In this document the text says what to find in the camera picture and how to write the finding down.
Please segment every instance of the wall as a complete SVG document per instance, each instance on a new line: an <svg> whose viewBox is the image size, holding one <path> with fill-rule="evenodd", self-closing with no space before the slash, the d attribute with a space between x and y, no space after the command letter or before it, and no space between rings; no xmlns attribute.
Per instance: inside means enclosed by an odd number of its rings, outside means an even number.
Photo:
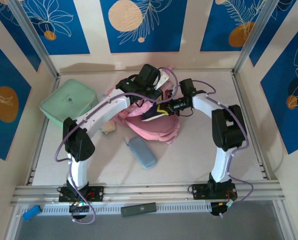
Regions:
<svg viewBox="0 0 298 240"><path fill-rule="evenodd" d="M264 2L24 0L21 4L58 71L68 73L139 70L144 63L231 69ZM48 12L50 19L44 17Z"/></svg>
<svg viewBox="0 0 298 240"><path fill-rule="evenodd" d="M269 76L267 74L270 74L274 68L273 66L276 60L278 58L281 59L280 55L282 52L285 49L288 51L289 48L286 47L297 32L298 0L295 2L293 8L290 10L288 16L285 18L255 67L253 67L251 60L248 59L239 73L239 76L249 101L248 104L254 115L260 144L268 156L275 175L280 181L287 205L298 230L298 150L287 151L285 143L288 142L288 138L284 137L283 141L282 136L284 136L285 130L281 128L281 126L284 126L281 122L288 124L288 126L286 126L288 128L286 129L289 130L287 130L286 133L290 134L291 137L294 134L293 129L296 130L298 128L298 112L295 112L298 111L298 106L294 110L287 108L288 94L287 89L283 87L283 81L285 76L289 74L289 68L290 71L295 73L294 56L296 51L290 52L290 64L281 65L280 72L274 76L270 75L272 76L271 79L267 77ZM275 108L275 105L271 105L270 108L268 102L271 104L272 98L268 93L266 94L267 97L265 96L262 88L262 86L265 85L264 82L261 82L262 79L265 79L266 85L270 86L272 90L275 91L276 97L273 100L276 101L276 106L280 105L280 102L277 101L281 100L282 105L280 108ZM275 119L272 111L282 114L281 119ZM291 113L294 114L293 116L297 119L296 121L287 119Z"/></svg>
<svg viewBox="0 0 298 240"><path fill-rule="evenodd" d="M39 105L50 93L54 85L54 79L49 75L43 64L40 64L37 70L35 69L28 56L24 55L1 21L0 49L31 87L22 115L19 107L17 118L20 119L11 148L5 159L0 157L0 239L3 239L12 213L12 207L9 204L15 186L25 183L44 119L39 110ZM0 66L4 67L4 64L9 61L0 62ZM10 70L11 68L6 66L5 72ZM17 94L20 106L21 93ZM1 141L4 141L3 134L0 136Z"/></svg>

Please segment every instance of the blue case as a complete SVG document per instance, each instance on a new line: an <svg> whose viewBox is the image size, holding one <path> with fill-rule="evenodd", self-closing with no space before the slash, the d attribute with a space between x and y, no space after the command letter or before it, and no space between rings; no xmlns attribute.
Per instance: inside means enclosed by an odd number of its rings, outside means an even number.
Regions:
<svg viewBox="0 0 298 240"><path fill-rule="evenodd" d="M142 137L130 139L128 146L143 168L149 169L156 165L158 160Z"/></svg>

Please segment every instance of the pink fabric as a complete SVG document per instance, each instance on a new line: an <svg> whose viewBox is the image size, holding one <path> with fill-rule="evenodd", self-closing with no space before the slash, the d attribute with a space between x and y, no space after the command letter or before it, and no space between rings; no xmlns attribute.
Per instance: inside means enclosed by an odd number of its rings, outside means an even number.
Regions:
<svg viewBox="0 0 298 240"><path fill-rule="evenodd" d="M174 84L169 80L160 89L163 91L165 98L168 98L168 91L172 90ZM114 88L111 88L107 95L109 95ZM143 103L142 100L137 102L138 105ZM144 101L141 107L138 107L135 103L130 105L125 110L119 112L112 119L122 125L130 127L137 134L147 140L156 140L171 144L177 137L177 132L180 128L180 118L177 115L162 116L151 121L142 121L141 115L147 112L153 103L150 101Z"/></svg>

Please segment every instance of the gray floor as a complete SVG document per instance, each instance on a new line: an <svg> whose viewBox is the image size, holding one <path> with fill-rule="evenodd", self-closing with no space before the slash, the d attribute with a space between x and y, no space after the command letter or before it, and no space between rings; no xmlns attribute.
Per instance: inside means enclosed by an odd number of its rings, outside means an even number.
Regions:
<svg viewBox="0 0 298 240"><path fill-rule="evenodd" d="M122 218L98 215L91 225L69 216L21 221L16 240L281 240L271 201L246 201L223 218L210 213L151 213Z"/></svg>

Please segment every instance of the enclosure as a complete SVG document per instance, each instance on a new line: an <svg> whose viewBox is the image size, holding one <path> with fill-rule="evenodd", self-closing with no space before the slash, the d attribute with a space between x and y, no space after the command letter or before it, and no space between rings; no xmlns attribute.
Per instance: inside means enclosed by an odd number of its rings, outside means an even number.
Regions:
<svg viewBox="0 0 298 240"><path fill-rule="evenodd" d="M71 222L57 191L69 165L54 161L63 129L40 104L70 79L100 101L144 64L172 66L179 81L204 81L216 101L241 107L249 147L230 166L243 180L234 180L236 202L250 192L244 181L254 190L223 218L209 213L216 199L195 200L188 191L208 181L216 157L212 121L194 109L180 117L172 144L147 141L158 159L150 169L125 142L137 135L131 128L97 131L87 176L104 187L103 198L92 202L91 227ZM62 148L59 157L66 156ZM122 207L153 202L156 213L120 216ZM34 205L42 213L25 222ZM298 0L0 0L0 239L82 233L298 239Z"/></svg>

